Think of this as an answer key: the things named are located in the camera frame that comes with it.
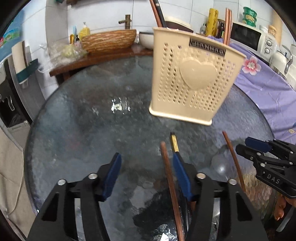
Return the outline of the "person hand under gripper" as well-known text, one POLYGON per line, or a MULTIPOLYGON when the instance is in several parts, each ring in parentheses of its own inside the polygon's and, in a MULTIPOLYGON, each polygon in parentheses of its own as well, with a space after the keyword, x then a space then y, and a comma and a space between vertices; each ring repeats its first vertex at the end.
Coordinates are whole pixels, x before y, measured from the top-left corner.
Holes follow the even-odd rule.
POLYGON ((276 203, 275 209, 274 209, 274 213, 273 213, 275 220, 279 220, 279 219, 283 218, 284 213, 285 213, 284 208, 286 207, 287 204, 290 204, 293 207, 296 207, 296 199, 289 199, 288 197, 281 195, 279 197, 279 199, 277 200, 277 203, 276 203))

